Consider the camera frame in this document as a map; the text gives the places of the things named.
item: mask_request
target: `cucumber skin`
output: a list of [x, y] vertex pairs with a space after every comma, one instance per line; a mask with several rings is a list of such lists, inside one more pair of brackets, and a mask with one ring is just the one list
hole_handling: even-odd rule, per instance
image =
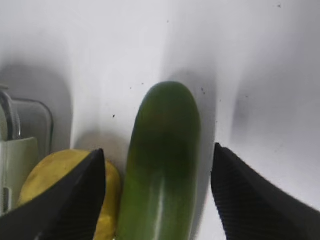
[[190, 91], [162, 82], [144, 98], [131, 137], [116, 240], [188, 240], [200, 116]]

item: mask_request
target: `plastic container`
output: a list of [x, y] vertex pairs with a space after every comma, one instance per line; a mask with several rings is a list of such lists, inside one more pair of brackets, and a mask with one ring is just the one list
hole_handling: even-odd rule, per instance
[[0, 216], [17, 206], [32, 169], [50, 154], [53, 120], [38, 101], [11, 99], [0, 89]]

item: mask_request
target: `black textured material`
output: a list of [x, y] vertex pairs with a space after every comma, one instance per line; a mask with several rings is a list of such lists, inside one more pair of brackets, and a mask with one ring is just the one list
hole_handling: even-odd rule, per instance
[[227, 240], [320, 240], [320, 214], [215, 145], [211, 187]]
[[0, 218], [0, 239], [92, 240], [105, 193], [99, 149], [43, 194]]

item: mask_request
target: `yellow fruit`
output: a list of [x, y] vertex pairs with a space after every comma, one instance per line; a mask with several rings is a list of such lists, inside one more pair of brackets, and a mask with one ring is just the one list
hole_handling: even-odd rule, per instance
[[[29, 202], [53, 186], [85, 159], [89, 153], [88, 151], [69, 149], [47, 156], [28, 176], [22, 187], [18, 205]], [[117, 169], [106, 161], [106, 194], [96, 225], [94, 240], [114, 239], [120, 194], [120, 175]]]

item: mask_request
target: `green cucumber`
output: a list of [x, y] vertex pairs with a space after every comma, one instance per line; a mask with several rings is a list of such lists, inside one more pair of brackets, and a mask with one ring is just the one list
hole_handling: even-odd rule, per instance
[[200, 116], [190, 91], [162, 82], [144, 98], [131, 137], [116, 240], [188, 240]]

